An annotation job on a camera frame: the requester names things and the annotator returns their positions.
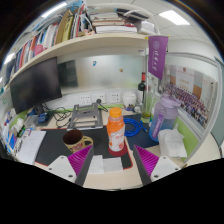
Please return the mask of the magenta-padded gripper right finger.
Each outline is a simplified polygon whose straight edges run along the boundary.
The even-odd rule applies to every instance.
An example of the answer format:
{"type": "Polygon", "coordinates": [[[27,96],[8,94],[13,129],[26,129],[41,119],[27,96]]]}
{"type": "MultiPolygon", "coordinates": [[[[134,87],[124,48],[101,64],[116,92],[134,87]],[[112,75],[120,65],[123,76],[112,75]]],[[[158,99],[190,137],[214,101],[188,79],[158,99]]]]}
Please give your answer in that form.
{"type": "Polygon", "coordinates": [[[133,155],[143,185],[150,184],[180,170],[167,156],[158,157],[146,149],[134,145],[133,155]]]}

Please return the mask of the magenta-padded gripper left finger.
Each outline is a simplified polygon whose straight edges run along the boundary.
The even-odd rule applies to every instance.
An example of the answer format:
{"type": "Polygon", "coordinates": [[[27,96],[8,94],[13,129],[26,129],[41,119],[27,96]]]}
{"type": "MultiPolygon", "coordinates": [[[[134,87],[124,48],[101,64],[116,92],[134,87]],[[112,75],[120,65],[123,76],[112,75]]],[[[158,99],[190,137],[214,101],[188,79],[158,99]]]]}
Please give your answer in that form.
{"type": "Polygon", "coordinates": [[[87,146],[68,157],[61,155],[47,167],[47,171],[78,186],[82,186],[93,155],[93,145],[87,146]]]}

